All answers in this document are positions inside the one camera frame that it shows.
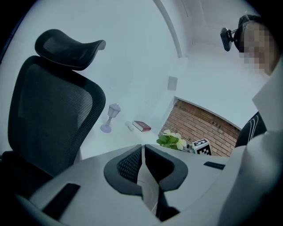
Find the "person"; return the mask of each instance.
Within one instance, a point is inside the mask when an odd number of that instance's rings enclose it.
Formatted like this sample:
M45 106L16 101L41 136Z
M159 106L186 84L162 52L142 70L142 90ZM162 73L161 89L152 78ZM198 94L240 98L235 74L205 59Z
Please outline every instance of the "person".
M253 60L256 68L268 76L272 75L280 58L280 50L261 17L242 16L234 35L234 44L247 60ZM265 132L266 127L257 112L242 128L235 147L247 145L253 137Z

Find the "mesh backrest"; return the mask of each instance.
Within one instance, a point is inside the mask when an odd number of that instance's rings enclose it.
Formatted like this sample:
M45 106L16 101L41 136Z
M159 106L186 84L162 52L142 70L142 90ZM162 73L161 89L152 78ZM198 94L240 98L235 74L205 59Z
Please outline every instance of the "mesh backrest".
M51 29L38 37L35 51L50 61L74 70L84 70L93 61L97 51L105 48L105 44L104 40L80 43L60 30Z
M131 182L137 183L138 172L142 165L142 151L137 150L117 164L119 174Z
M30 57L14 88L9 143L28 162L56 176L73 164L104 106L105 95L92 81Z

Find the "black slot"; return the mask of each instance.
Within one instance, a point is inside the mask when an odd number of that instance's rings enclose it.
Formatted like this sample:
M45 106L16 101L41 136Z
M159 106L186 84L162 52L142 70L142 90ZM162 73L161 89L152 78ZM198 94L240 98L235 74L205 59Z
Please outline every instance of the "black slot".
M58 220L69 205L80 186L76 184L67 184L44 208L43 212Z
M206 162L204 163L205 166L209 166L209 167L212 167L212 168L216 168L216 169L221 169L223 170L225 165L224 164L220 164L220 163L215 163L215 162Z
M180 212L176 208L168 206L164 192L159 190L156 217L161 221L166 221L178 213Z

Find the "red book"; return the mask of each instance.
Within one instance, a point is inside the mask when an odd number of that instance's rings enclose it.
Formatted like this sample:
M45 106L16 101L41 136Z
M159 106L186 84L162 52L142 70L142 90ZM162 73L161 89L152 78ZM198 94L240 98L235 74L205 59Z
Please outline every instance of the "red book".
M133 125L137 127L140 131L145 132L151 130L151 127L144 122L134 121Z

